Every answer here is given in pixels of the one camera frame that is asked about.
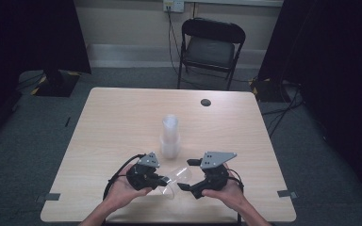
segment wooden table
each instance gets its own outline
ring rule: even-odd
[[[208,99],[210,106],[201,105]],[[175,160],[161,156],[162,119],[179,120],[181,153]],[[268,132],[250,92],[95,88],[84,106],[41,219],[47,222],[82,221],[102,200],[107,180],[131,156],[154,151],[164,175],[186,166],[187,159],[205,151],[237,153],[228,161],[245,184],[245,196],[268,221],[296,218],[290,197],[279,198],[286,184]],[[192,167],[194,185],[204,179]],[[195,200],[181,191],[173,200],[156,189],[110,215],[116,222],[234,222],[237,214],[222,202],[207,197]]]

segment baseboard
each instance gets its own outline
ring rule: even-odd
[[[90,66],[93,68],[143,68],[171,67],[168,47],[89,44]],[[237,68],[259,69],[266,50],[242,50]],[[173,65],[178,66],[179,56],[172,48]]]

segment white cup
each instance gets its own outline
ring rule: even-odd
[[[192,172],[189,167],[179,167],[165,176],[167,186],[160,186],[158,189],[166,198],[172,200],[181,190],[178,183],[186,184],[190,178],[192,178]]]
[[[176,158],[180,152],[181,137],[178,133],[178,119],[175,115],[163,118],[163,131],[160,135],[160,150],[165,158]]]

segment white wall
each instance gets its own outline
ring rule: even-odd
[[[132,46],[134,50],[136,46],[145,50],[147,47],[164,50],[169,46],[169,18],[163,12],[162,1],[75,0],[75,5],[84,39],[88,44]],[[252,61],[246,56],[246,52],[255,54],[258,51],[264,56],[280,8],[185,3],[184,13],[172,13],[171,16],[178,44],[181,41],[181,25],[193,17],[193,11],[195,17],[241,26],[247,39],[243,47],[245,54],[242,53],[239,60],[243,61],[245,58]]]

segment wall outlet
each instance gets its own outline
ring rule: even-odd
[[[163,0],[163,11],[184,12],[184,1]]]

